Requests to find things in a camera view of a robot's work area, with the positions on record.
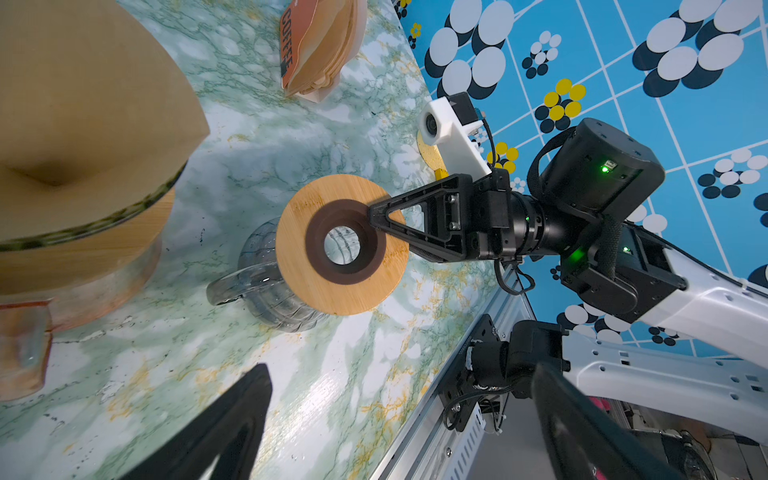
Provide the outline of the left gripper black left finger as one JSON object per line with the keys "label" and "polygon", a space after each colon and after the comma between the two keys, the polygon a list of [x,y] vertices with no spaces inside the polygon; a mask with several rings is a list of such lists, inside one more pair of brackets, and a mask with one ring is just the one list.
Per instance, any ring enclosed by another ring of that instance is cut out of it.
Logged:
{"label": "left gripper black left finger", "polygon": [[257,364],[126,479],[248,479],[265,430],[273,392],[265,364]]}

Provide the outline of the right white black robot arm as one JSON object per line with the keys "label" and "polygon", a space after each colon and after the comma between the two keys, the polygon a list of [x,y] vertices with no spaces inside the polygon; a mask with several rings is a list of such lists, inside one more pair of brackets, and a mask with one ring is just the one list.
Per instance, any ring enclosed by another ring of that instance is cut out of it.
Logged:
{"label": "right white black robot arm", "polygon": [[453,174],[373,204],[370,224],[434,263],[490,261],[498,283],[521,262],[556,256],[559,279],[590,316],[642,322],[703,341],[740,364],[668,355],[625,356],[543,322],[524,322],[500,346],[470,355],[485,391],[530,393],[533,368],[559,369],[582,393],[767,439],[767,290],[696,259],[632,223],[664,181],[653,152],[588,118],[552,137],[534,158],[527,194],[506,171]]}

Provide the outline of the green glass dripper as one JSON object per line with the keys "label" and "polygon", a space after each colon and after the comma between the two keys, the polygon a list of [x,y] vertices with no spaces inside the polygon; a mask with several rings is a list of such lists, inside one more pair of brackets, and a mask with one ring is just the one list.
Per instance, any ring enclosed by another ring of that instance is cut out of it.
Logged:
{"label": "green glass dripper", "polygon": [[118,210],[117,212],[114,212],[107,217],[104,217],[102,219],[99,219],[87,224],[74,226],[74,227],[70,227],[64,230],[59,230],[51,233],[22,237],[22,238],[11,239],[11,240],[3,240],[1,242],[1,251],[2,252],[24,251],[24,250],[32,250],[32,249],[59,245],[59,244],[71,242],[74,240],[79,240],[88,236],[92,236],[97,233],[101,233],[105,230],[114,228],[118,225],[121,225],[122,223],[125,223],[128,220],[138,216],[139,214],[143,213],[144,211],[148,210],[150,207],[154,206],[157,202],[159,202],[178,182],[186,166],[187,166],[187,162],[183,164],[183,166],[179,169],[179,171],[173,177],[168,179],[153,193],[148,194],[138,202],[135,202],[134,204],[129,205],[128,207]]}

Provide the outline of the grey glass carafe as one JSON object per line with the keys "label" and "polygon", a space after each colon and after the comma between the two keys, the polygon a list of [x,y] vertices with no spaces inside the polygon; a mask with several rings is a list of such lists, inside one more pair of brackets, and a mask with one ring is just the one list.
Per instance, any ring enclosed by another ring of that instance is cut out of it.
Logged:
{"label": "grey glass carafe", "polygon": [[277,262],[278,218],[254,230],[238,258],[237,269],[206,289],[214,306],[241,300],[257,320],[288,333],[310,330],[326,320],[322,313],[302,301],[284,280]]}

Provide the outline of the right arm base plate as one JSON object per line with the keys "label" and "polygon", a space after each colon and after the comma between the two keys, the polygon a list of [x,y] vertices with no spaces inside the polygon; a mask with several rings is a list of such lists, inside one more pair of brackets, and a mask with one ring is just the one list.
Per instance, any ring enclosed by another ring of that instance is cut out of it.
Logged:
{"label": "right arm base plate", "polygon": [[452,405],[454,399],[476,390],[475,376],[470,366],[470,349],[476,343],[498,340],[499,336],[492,317],[489,314],[482,314],[449,363],[447,372],[443,375],[438,387],[438,398],[443,405],[441,422],[448,430],[463,432],[479,401],[479,398],[475,397]]}

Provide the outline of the amber glass carafe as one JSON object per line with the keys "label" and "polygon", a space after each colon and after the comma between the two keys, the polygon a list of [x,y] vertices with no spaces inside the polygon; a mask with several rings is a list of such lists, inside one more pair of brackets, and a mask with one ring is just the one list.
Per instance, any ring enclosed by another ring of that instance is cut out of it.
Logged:
{"label": "amber glass carafe", "polygon": [[42,389],[53,335],[98,320],[135,296],[154,273],[161,247],[158,238],[126,266],[86,284],[2,297],[1,400]]}

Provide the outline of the brown paper coffee filter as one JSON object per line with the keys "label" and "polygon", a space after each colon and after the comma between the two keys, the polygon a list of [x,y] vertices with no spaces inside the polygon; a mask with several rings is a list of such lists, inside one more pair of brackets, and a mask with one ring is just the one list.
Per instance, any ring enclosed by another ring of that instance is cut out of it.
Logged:
{"label": "brown paper coffee filter", "polygon": [[118,3],[2,3],[3,241],[82,227],[138,203],[208,133],[185,75]]}

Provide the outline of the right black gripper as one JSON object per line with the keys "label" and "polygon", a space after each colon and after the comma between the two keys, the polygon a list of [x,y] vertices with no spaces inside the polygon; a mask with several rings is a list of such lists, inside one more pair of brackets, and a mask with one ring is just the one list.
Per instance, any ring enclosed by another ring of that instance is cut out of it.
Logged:
{"label": "right black gripper", "polygon": [[[405,241],[412,253],[433,263],[511,261],[516,255],[511,197],[505,170],[493,170],[477,181],[468,174],[453,174],[372,204],[368,219],[373,227]],[[421,229],[394,219],[395,213],[413,208],[422,214]],[[451,223],[459,225],[458,233],[452,233]]]}

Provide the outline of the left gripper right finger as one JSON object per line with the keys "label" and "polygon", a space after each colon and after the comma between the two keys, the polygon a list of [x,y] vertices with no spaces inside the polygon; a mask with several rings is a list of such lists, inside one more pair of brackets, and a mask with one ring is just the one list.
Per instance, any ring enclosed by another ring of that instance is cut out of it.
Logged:
{"label": "left gripper right finger", "polygon": [[543,440],[558,479],[680,479],[563,375],[539,364],[532,378]]}

